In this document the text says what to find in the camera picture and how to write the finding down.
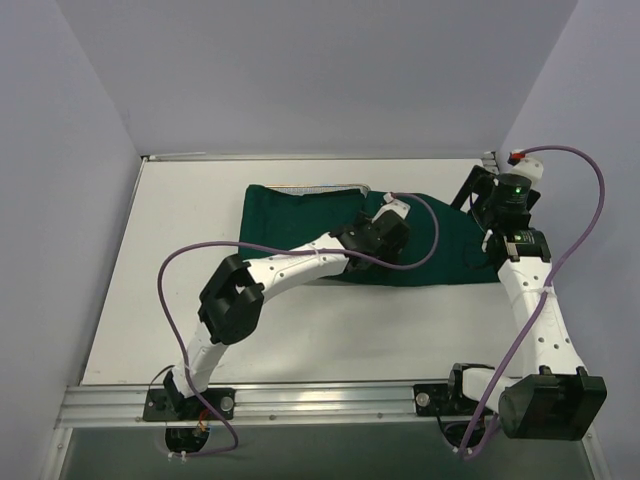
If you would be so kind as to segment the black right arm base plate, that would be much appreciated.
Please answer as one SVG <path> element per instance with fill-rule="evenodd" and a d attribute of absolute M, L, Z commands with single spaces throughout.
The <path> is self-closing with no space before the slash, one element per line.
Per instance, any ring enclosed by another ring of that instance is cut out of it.
<path fill-rule="evenodd" d="M 412 386 L 418 417 L 470 417 L 478 402 L 451 392 L 447 382 L 417 383 Z"/>

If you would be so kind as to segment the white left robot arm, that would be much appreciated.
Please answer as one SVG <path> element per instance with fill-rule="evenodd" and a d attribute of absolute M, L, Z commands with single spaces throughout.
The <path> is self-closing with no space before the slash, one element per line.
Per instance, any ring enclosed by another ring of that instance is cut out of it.
<path fill-rule="evenodd" d="M 262 307 L 275 296 L 324 277 L 365 270 L 371 263 L 346 250 L 391 263 L 408 242 L 410 207 L 393 200 L 372 218 L 325 233 L 287 254 L 244 260 L 225 258 L 199 295 L 199 323 L 186 358 L 163 381 L 165 405 L 179 419 L 194 417 L 213 370 L 227 347 L 251 335 Z"/>

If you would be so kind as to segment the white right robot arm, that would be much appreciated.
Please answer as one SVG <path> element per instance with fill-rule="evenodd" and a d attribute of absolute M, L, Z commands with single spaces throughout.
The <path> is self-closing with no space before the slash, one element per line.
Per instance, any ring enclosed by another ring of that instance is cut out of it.
<path fill-rule="evenodd" d="M 455 364 L 444 400 L 459 413 L 491 411 L 512 439 L 578 441 L 607 388 L 573 346 L 551 280 L 560 264 L 530 224 L 541 174 L 541 164 L 529 158 L 507 173 L 476 166 L 451 204 L 467 204 L 479 224 L 481 249 L 506 290 L 519 333 L 496 367 Z"/>

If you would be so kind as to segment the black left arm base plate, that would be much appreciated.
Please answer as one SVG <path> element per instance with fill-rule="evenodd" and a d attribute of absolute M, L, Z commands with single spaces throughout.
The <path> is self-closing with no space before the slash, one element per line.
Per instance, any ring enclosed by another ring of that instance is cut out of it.
<path fill-rule="evenodd" d="M 208 388 L 201 396 L 226 420 L 234 416 L 236 391 L 231 388 Z M 142 420 L 145 422 L 195 421 L 201 418 L 205 405 L 195 396 L 186 399 L 175 409 L 164 388 L 147 391 Z"/>

